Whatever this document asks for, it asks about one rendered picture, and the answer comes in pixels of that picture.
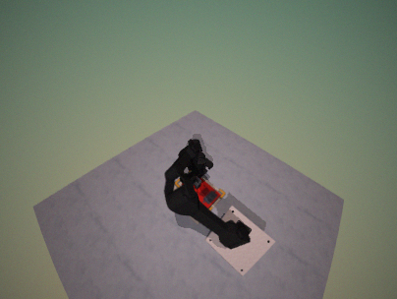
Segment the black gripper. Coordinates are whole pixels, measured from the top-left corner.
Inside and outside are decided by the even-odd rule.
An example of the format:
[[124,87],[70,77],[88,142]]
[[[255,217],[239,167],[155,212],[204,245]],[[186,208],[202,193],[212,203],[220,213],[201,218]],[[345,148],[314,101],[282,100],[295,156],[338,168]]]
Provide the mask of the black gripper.
[[195,184],[198,179],[197,177],[200,179],[206,172],[206,168],[208,167],[208,169],[210,170],[213,167],[213,163],[209,160],[209,159],[205,159],[205,165],[203,167],[194,167],[193,163],[191,162],[191,173],[185,173],[185,175],[192,181],[193,184]]

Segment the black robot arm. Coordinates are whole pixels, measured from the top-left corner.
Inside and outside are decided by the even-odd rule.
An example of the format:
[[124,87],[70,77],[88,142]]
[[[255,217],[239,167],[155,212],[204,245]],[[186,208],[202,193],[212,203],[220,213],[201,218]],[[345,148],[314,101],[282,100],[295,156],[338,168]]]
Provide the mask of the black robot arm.
[[[190,139],[188,143],[185,148],[180,150],[177,160],[164,173],[164,193],[167,207],[177,214],[191,216],[203,224],[218,235],[220,243],[226,248],[234,249],[249,243],[251,240],[249,234],[252,230],[245,223],[240,220],[235,223],[232,219],[225,222],[199,201],[199,195],[195,192],[193,183],[185,175],[184,170],[188,167],[188,170],[191,171],[191,162],[194,167],[203,167],[205,154],[202,152],[199,140]],[[174,180],[179,177],[183,180],[184,185],[173,190]]]

